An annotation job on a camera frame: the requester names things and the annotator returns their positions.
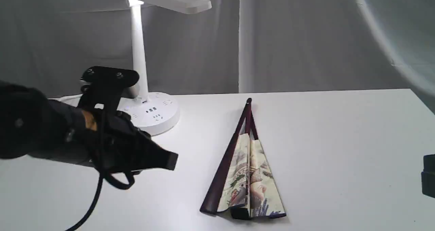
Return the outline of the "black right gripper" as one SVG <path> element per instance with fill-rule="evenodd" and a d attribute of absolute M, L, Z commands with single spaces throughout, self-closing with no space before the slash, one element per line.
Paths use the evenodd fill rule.
<path fill-rule="evenodd" d="M 421 187 L 422 194 L 435 198 L 435 155 L 425 155 L 423 157 Z"/>

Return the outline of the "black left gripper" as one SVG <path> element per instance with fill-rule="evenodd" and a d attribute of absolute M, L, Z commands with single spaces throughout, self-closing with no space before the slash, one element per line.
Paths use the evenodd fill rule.
<path fill-rule="evenodd" d="M 152 142 L 151 135 L 135 127 L 127 113 L 117 111 L 106 115 L 104 110 L 79 110 L 84 118 L 85 132 L 91 141 L 102 146 L 94 150 L 104 171 L 110 174 L 142 170 L 176 168 L 179 155 Z"/>

